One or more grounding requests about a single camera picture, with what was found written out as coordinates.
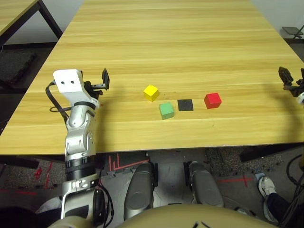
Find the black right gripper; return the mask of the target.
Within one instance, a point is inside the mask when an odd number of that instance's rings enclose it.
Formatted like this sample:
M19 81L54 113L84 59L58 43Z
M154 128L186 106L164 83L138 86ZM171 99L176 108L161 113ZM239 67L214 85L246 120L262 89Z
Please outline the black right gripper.
M298 81L296 81L298 86L292 85L293 78L287 68L280 66L278 69L278 74L284 84L284 90L290 91L293 96L299 96L301 93L304 92L304 68L301 68L301 74L303 79L299 79Z

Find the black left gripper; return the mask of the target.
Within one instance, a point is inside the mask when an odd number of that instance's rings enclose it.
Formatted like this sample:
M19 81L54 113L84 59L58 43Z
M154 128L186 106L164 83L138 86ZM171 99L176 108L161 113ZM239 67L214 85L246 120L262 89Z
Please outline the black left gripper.
M110 87L110 78L106 68L102 71L102 80L102 84L96 85L91 84L90 81L84 82L85 90L92 98L95 98L97 100L99 99L100 95L103 95L102 89L108 90Z

